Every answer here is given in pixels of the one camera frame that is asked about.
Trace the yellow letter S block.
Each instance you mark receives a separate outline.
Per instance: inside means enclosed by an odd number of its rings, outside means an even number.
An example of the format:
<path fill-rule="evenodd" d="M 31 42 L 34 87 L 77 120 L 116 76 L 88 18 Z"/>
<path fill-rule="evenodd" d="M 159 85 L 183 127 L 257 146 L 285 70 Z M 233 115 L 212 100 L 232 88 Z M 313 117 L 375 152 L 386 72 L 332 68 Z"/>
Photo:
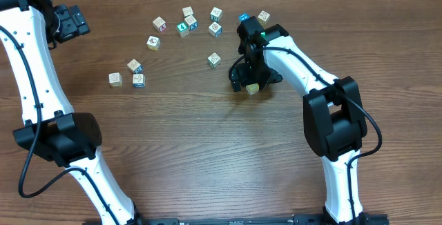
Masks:
<path fill-rule="evenodd" d="M 249 84 L 246 86 L 246 90 L 250 95 L 254 95 L 260 90 L 260 87 L 258 84 Z"/>

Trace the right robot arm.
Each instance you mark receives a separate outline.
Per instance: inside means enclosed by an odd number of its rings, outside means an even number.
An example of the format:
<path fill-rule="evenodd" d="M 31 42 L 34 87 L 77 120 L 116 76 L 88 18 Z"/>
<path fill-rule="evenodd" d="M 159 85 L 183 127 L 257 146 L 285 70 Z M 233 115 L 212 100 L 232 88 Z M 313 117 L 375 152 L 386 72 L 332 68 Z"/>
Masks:
<path fill-rule="evenodd" d="M 331 224 L 362 224 L 357 165 L 367 125 L 357 83 L 317 66 L 280 25 L 264 29 L 256 17 L 240 22 L 241 58 L 229 69 L 234 91 L 288 81 L 302 97 L 304 134 L 323 163 Z"/>

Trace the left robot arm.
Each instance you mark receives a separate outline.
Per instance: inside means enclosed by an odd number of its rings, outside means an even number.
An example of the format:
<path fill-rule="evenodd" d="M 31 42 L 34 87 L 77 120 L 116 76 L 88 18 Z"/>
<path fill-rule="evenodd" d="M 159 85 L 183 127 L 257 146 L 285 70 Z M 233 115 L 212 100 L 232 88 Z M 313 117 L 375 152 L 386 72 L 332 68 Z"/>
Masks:
<path fill-rule="evenodd" d="M 1 0 L 1 41 L 21 97 L 23 128 L 16 143 L 28 151 L 18 193 L 32 198 L 71 174 L 97 209 L 102 224 L 142 224 L 132 200 L 119 187 L 102 153 L 102 134 L 94 116 L 75 112 L 59 82 L 50 50 L 89 33 L 78 6 L 52 0 Z M 32 156 L 55 162 L 63 171 L 39 190 L 25 193 Z"/>

